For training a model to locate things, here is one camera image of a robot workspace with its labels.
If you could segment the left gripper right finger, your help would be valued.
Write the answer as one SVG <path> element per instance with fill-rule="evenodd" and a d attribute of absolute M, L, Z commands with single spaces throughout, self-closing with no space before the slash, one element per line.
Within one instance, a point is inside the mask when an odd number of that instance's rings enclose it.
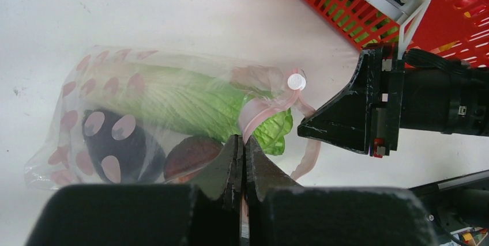
<path fill-rule="evenodd" d="M 257 139 L 251 136 L 244 144 L 247 217 L 250 245 L 275 245 L 276 192 L 301 185 L 270 160 Z"/>

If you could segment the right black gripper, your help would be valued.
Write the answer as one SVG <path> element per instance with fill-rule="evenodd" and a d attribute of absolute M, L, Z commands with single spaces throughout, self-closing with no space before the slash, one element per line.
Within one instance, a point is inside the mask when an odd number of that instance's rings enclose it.
<path fill-rule="evenodd" d="M 297 127 L 298 136 L 371 157 L 398 147 L 405 64 L 396 44 L 369 44 L 347 85 Z"/>

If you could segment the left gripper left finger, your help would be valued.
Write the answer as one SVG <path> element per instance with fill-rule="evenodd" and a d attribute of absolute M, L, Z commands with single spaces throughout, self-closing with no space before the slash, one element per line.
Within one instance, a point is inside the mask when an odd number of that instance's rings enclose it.
<path fill-rule="evenodd" d="M 186 184 L 186 245 L 240 245 L 243 142 L 232 135 L 219 155 Z"/>

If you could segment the dark red apple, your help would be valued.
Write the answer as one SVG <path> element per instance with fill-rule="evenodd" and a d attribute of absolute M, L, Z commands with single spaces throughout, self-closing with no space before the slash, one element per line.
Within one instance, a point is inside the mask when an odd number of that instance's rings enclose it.
<path fill-rule="evenodd" d="M 177 144 L 167 155 L 164 164 L 165 181 L 192 179 L 197 172 L 216 158 L 223 144 L 213 138 L 192 136 Z"/>

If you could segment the green napa cabbage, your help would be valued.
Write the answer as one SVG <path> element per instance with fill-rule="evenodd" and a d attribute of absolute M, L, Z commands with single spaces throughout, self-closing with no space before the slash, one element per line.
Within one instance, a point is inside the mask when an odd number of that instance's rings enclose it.
<path fill-rule="evenodd" d="M 88 101 L 174 132 L 225 141 L 242 134 L 239 117 L 251 100 L 270 100 L 284 91 L 275 67 L 234 67 L 226 77 L 142 63 L 94 63 L 76 70 Z"/>

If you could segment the dark purple eggplant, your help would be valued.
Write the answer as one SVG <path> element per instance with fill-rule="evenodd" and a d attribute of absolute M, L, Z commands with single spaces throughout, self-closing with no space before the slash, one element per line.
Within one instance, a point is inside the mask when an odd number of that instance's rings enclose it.
<path fill-rule="evenodd" d="M 88 109 L 82 134 L 95 171 L 107 183 L 153 183 L 163 173 L 163 148 L 133 115 Z"/>

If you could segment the clear pink-dotted zip bag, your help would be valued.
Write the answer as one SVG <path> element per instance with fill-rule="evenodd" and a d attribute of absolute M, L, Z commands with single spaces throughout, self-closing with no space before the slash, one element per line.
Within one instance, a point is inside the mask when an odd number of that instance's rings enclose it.
<path fill-rule="evenodd" d="M 308 118 L 304 71 L 226 56 L 95 46 L 65 78 L 44 144 L 24 167 L 45 190 L 86 183 L 185 183 L 227 139 L 265 154 L 292 145 Z"/>

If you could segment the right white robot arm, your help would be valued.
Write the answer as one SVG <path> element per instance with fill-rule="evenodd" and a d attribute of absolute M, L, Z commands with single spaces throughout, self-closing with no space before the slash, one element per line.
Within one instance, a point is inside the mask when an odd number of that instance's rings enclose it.
<path fill-rule="evenodd" d="M 488 68 L 370 44 L 349 83 L 302 120 L 298 135 L 381 158 L 397 150 L 402 128 L 486 137 Z"/>

